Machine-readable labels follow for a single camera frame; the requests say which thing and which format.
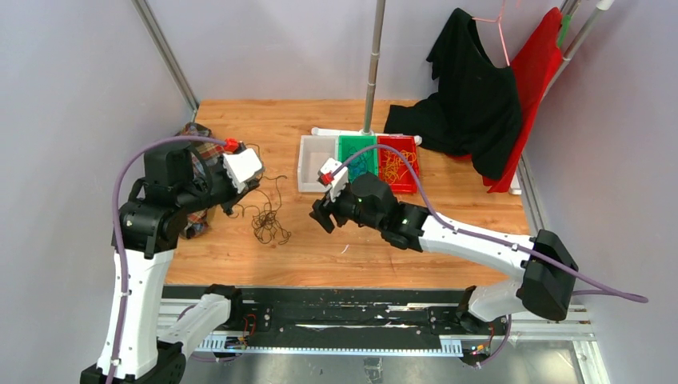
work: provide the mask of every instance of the plastic tray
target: plastic tray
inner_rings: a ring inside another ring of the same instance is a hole
[[[339,136],[338,160],[343,162],[366,146],[375,144],[377,144],[377,138],[374,136]],[[377,150],[369,150],[349,164],[349,181],[352,182],[366,172],[379,174]]]
[[[414,172],[419,176],[417,145],[414,143],[414,138],[412,136],[377,136],[377,142],[379,144],[392,146],[398,151],[404,150],[413,153],[415,157],[414,162],[412,162],[412,168],[414,168]],[[397,168],[397,178],[395,180],[393,180],[393,176],[390,177],[390,180],[387,180],[385,177],[384,172],[387,163],[389,162],[389,154],[391,153],[392,152],[388,150],[383,150],[382,148],[379,149],[379,178],[391,186],[393,193],[415,194],[417,192],[417,184],[414,183],[414,178],[402,161],[398,162],[399,166]]]
[[[328,158],[337,158],[337,136],[301,136],[297,188],[299,192],[325,192],[318,171]]]

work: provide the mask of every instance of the red connector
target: red connector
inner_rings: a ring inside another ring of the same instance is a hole
[[[224,150],[226,152],[233,153],[240,147],[240,142],[234,138],[227,138],[225,141],[226,145],[224,146]]]
[[[332,180],[334,180],[334,176],[332,176],[331,172],[321,174],[320,178],[318,179],[320,184],[322,184],[323,186],[328,186],[332,182]]]

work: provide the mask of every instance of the tangled black wire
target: tangled black wire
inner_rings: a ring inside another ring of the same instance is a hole
[[[277,181],[281,178],[286,180],[287,176],[281,174],[280,176],[277,176],[275,178],[269,178],[267,176],[261,176],[261,178],[265,178],[266,180],[272,180],[275,182],[276,192],[278,196],[277,208],[276,209],[273,208],[273,203],[271,202],[269,195],[260,190],[254,190],[253,192],[258,192],[260,194],[263,194],[264,197],[266,197],[266,202],[264,203],[264,206],[262,208],[259,208],[258,206],[242,206],[240,204],[236,204],[236,206],[240,206],[242,209],[240,213],[241,217],[245,217],[245,211],[248,208],[254,208],[257,210],[257,213],[252,216],[252,228],[254,230],[254,237],[257,238],[257,240],[259,240],[261,244],[268,244],[272,242],[276,238],[276,235],[279,233],[282,236],[282,240],[278,242],[278,245],[282,246],[289,241],[289,238],[292,236],[292,232],[283,228],[277,219],[277,212],[282,208],[282,194],[280,193],[280,188],[277,185]],[[238,214],[229,216],[229,218],[237,217]]]

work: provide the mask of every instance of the red cloth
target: red cloth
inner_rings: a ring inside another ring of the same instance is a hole
[[[508,157],[504,172],[499,180],[483,177],[483,184],[489,186],[488,193],[508,192],[513,175],[516,173],[520,155],[528,141],[532,124],[546,86],[556,74],[563,61],[560,48],[556,45],[558,31],[563,15],[558,8],[550,10],[541,20],[539,26],[532,32],[532,36],[525,43],[516,58],[511,62],[511,68],[516,76],[518,98],[523,114],[523,125],[520,135],[513,145]]]

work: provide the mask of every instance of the gray floor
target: gray floor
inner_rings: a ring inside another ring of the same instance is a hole
[[[235,362],[190,361],[182,383],[417,384],[583,383],[570,342],[518,342],[475,371],[457,358],[244,355]]]

